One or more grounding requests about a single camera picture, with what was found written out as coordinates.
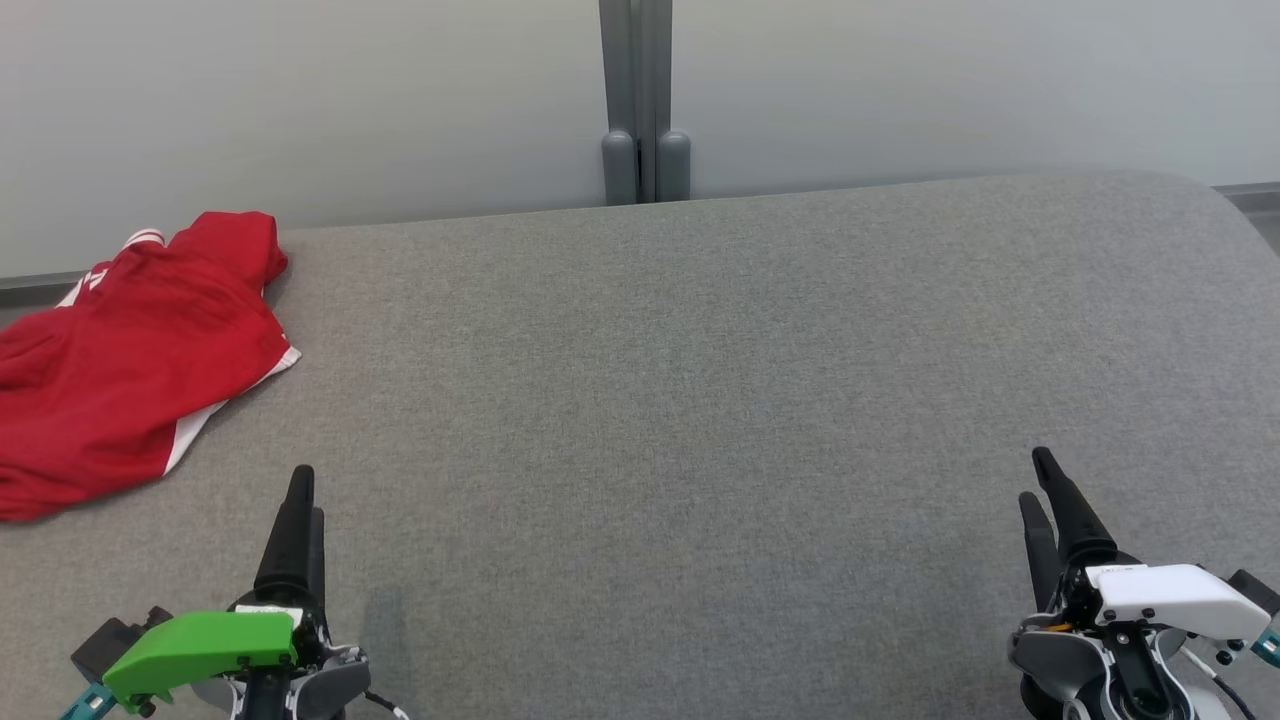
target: gray table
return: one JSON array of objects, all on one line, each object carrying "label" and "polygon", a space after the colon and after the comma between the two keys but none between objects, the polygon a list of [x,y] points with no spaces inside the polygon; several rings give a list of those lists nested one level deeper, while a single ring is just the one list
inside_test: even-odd
[{"label": "gray table", "polygon": [[[1041,443],[1126,550],[1280,584],[1280,261],[1194,183],[283,245],[269,299],[301,363],[164,482],[0,528],[5,716],[61,712],[105,618],[247,589],[296,462],[329,514],[337,637],[416,717],[1021,717],[1004,652]],[[1280,708],[1275,671],[1228,676]],[[165,716],[214,716],[179,697]]]}]

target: blue plastic connector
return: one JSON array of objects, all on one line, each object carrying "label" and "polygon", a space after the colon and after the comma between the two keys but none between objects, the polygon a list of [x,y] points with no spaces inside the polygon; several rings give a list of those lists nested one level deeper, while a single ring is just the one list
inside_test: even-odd
[{"label": "blue plastic connector", "polygon": [[1268,629],[1253,643],[1253,655],[1272,667],[1280,667],[1280,634]]},{"label": "blue plastic connector", "polygon": [[113,707],[115,707],[115,697],[111,691],[97,683],[91,683],[84,694],[76,701],[76,705],[63,712],[60,720],[102,720]]}]

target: red garment with white trim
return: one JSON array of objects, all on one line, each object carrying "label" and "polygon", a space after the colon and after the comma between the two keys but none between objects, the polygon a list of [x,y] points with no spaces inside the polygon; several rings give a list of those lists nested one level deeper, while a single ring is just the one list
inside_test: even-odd
[{"label": "red garment with white trim", "polygon": [[51,310],[0,332],[0,520],[155,480],[219,407],[300,357],[262,301],[275,218],[205,213],[129,238]]}]

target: green robot part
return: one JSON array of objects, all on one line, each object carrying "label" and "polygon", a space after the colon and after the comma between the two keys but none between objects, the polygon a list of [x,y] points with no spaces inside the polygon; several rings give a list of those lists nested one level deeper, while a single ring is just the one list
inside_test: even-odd
[{"label": "green robot part", "polygon": [[247,665],[297,660],[293,618],[284,612],[189,612],[151,628],[102,675],[120,707],[137,696],[173,702],[170,692]]}]

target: cable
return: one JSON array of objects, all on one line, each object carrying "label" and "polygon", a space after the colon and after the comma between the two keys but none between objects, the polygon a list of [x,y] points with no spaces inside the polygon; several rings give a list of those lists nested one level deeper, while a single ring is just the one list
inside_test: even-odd
[{"label": "cable", "polygon": [[1208,675],[1208,678],[1213,680],[1213,684],[1217,685],[1220,691],[1222,691],[1222,694],[1231,698],[1231,702],[1234,702],[1235,706],[1240,708],[1240,712],[1244,714],[1244,720],[1258,720],[1258,716],[1254,715],[1252,710],[1249,710],[1249,706],[1244,705],[1244,698],[1236,694],[1236,692],[1231,689],[1231,685],[1226,684],[1226,680],[1220,678],[1217,671],[1210,667],[1207,662],[1201,660],[1198,655],[1188,650],[1187,646],[1178,648],[1178,652],[1183,653],[1183,656],[1185,656],[1187,660],[1190,660],[1193,665],[1199,667],[1201,673]]},{"label": "cable", "polygon": [[[380,706],[385,707],[387,710],[389,710],[392,712],[392,715],[394,715],[397,717],[397,720],[410,720],[408,715],[403,710],[401,710],[399,707],[396,707],[394,702],[387,700],[385,697],[383,697],[383,696],[380,696],[378,693],[371,693],[369,691],[365,691],[365,698],[369,700],[370,702],[375,703],[375,705],[380,705]],[[1249,720],[1258,720],[1258,719],[1257,717],[1249,717]]]}]

